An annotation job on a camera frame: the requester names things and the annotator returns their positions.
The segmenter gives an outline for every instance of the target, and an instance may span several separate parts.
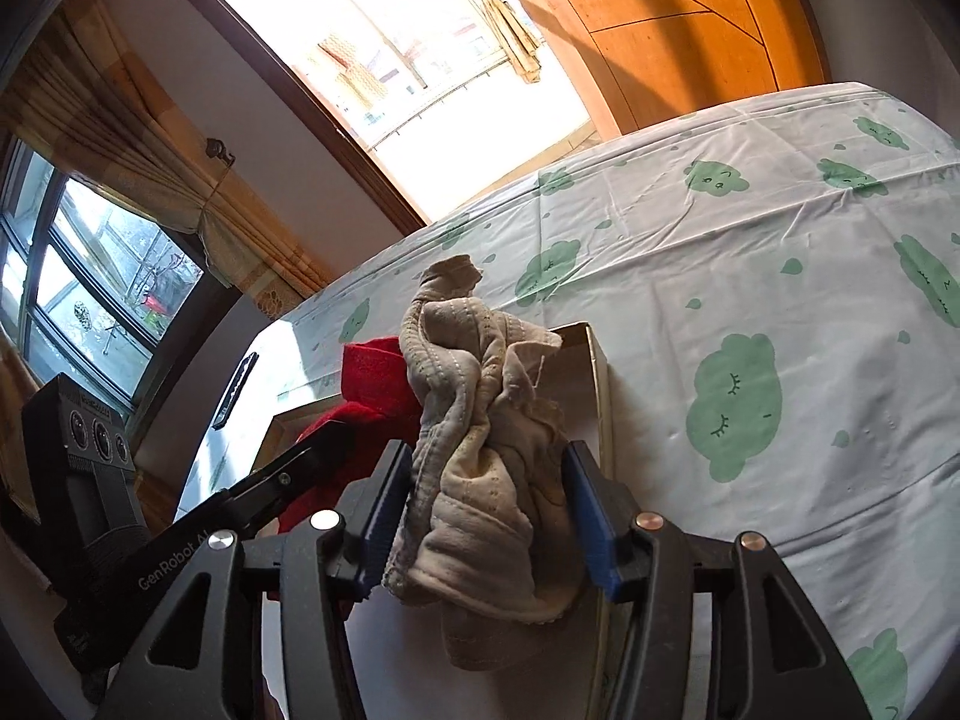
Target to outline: red cloth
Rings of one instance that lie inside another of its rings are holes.
[[[280,514],[280,533],[286,533],[313,512],[333,509],[350,482],[373,473],[390,439],[416,444],[423,409],[407,383],[407,367],[396,337],[345,344],[341,380],[347,402],[321,416],[297,440],[309,436],[328,420],[337,419],[356,428],[353,451],[330,479],[307,490]]]

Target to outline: silver screw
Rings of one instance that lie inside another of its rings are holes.
[[[232,546],[234,538],[236,536],[231,531],[217,531],[206,540],[206,543],[210,545],[210,549],[227,549]]]
[[[744,535],[740,537],[740,543],[744,549],[749,549],[751,552],[760,552],[767,548],[767,539],[753,531],[744,533]]]
[[[637,514],[637,528],[645,531],[659,531],[664,526],[664,518],[656,512],[640,512]]]
[[[336,528],[340,523],[340,515],[333,509],[324,509],[323,512],[316,512],[310,517],[310,524],[318,531],[328,531]]]

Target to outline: orange door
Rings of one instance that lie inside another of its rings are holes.
[[[601,134],[827,81],[805,0],[522,1]]]

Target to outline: blue gripper pad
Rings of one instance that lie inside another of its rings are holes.
[[[590,580],[613,603],[628,600],[627,584],[649,570],[648,557],[632,542],[640,506],[626,485],[603,476],[584,442],[570,442],[563,450],[560,470]]]
[[[383,578],[410,491],[412,465],[410,447],[392,440],[373,474],[347,485],[337,503],[337,511],[346,521],[344,544],[328,573],[346,586],[354,601],[370,597]]]

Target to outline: yellow curtain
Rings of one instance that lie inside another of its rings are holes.
[[[527,83],[539,81],[541,63],[536,58],[539,43],[530,29],[517,18],[514,9],[503,0],[478,0],[487,25],[514,71]]]
[[[271,319],[332,280],[127,46],[99,0],[65,0],[0,97],[0,124],[117,204],[198,233],[213,274]],[[216,133],[229,142],[229,133]]]
[[[38,389],[40,383],[0,327],[0,480],[13,503],[36,522],[40,516],[23,451],[20,410]]]

